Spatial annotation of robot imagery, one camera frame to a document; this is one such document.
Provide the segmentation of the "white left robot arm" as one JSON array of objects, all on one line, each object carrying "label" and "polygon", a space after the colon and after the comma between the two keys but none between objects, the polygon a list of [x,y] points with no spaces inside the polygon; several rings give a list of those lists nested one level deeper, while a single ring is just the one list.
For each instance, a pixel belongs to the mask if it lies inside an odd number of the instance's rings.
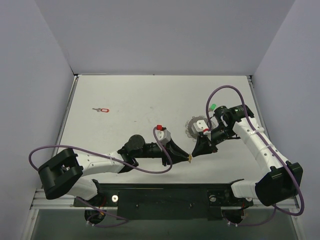
[{"label": "white left robot arm", "polygon": [[71,195],[97,206],[103,200],[99,182],[86,176],[112,173],[122,174],[138,168],[137,159],[161,159],[162,165],[188,162],[191,156],[178,147],[166,131],[155,135],[155,142],[147,143],[135,134],[118,151],[102,154],[84,152],[77,154],[70,147],[49,159],[38,169],[38,174],[48,200]]}]

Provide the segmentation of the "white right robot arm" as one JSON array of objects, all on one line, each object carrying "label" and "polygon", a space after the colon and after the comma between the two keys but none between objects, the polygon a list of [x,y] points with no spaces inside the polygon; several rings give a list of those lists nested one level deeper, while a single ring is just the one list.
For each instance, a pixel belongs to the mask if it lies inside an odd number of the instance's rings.
[{"label": "white right robot arm", "polygon": [[259,126],[248,106],[218,107],[213,114],[217,127],[207,118],[194,117],[188,124],[196,136],[192,157],[209,155],[218,151],[218,144],[231,139],[241,139],[258,163],[263,177],[259,181],[238,180],[223,192],[224,201],[236,204],[241,198],[258,199],[265,206],[272,206],[298,195],[303,169],[291,163],[271,143],[265,130]]}]

